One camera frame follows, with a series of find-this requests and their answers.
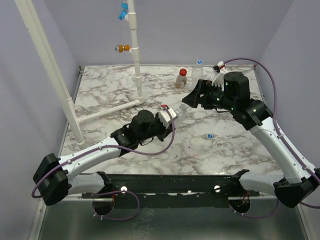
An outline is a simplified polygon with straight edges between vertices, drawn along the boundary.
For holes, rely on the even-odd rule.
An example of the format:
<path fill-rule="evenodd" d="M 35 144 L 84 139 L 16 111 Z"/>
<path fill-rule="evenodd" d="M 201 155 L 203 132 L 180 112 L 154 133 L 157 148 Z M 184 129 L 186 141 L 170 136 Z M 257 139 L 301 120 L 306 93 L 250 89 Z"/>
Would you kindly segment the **clear bottle red label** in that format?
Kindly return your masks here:
<path fill-rule="evenodd" d="M 181 76 L 180 74 L 178 74 L 175 81 L 175 88 L 183 89 L 186 86 L 186 84 L 187 84 L 187 75 Z"/>

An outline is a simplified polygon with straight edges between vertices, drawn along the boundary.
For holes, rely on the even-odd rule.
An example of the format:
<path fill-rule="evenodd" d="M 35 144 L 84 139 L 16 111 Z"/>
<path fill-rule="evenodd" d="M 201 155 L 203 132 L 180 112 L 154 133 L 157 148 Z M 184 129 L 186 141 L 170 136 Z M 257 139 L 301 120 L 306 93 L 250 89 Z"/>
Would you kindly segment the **clear plastic bottle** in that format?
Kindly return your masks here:
<path fill-rule="evenodd" d="M 202 64 L 195 64 L 192 68 L 191 72 L 191 88 L 194 89 L 197 85 L 199 79 L 202 79 L 204 75 L 203 71 L 203 63 Z"/>

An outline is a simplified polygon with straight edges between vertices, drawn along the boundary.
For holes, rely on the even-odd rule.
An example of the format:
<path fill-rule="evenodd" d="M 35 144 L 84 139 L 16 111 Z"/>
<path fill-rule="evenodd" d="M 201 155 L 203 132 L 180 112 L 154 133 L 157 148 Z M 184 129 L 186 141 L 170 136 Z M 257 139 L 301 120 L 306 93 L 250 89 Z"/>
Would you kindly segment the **red bottle cap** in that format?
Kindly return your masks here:
<path fill-rule="evenodd" d="M 184 77 L 187 75 L 187 70 L 185 68 L 181 68 L 180 71 L 179 71 L 179 75 Z"/>

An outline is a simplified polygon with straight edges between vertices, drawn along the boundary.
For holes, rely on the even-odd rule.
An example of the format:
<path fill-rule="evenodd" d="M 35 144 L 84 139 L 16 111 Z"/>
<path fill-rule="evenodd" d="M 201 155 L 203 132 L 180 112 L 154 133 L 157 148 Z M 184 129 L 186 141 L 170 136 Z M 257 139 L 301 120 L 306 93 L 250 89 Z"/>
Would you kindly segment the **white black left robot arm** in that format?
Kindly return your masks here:
<path fill-rule="evenodd" d="M 175 135 L 177 113 L 166 105 L 153 114 L 141 110 L 131 122 L 115 130 L 99 143 L 64 156 L 46 155 L 32 179 L 35 183 L 31 196 L 41 198 L 47 206 L 54 205 L 66 196 L 92 193 L 104 198 L 110 194 L 111 185 L 102 173 L 85 176 L 84 171 L 105 161 L 119 158 L 127 153 L 136 153 L 139 146 L 147 145 L 154 138 L 161 142 L 168 135 Z"/>

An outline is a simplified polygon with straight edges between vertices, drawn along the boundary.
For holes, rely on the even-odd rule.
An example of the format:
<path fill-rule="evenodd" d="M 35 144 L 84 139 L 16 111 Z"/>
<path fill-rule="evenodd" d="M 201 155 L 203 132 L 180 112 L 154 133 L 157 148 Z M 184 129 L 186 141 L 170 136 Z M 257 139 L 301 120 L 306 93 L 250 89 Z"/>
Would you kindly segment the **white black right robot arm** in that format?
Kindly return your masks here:
<path fill-rule="evenodd" d="M 230 191 L 241 196 L 247 191 L 267 193 L 285 206 L 294 208 L 314 192 L 320 183 L 320 170 L 308 162 L 288 138 L 278 132 L 274 114 L 261 100 L 251 98 L 249 79 L 242 72 L 232 71 L 223 76 L 223 85 L 210 80 L 198 80 L 193 91 L 182 99 L 191 108 L 223 109 L 255 136 L 277 162 L 282 175 L 256 174 L 241 170 L 233 175 Z"/>

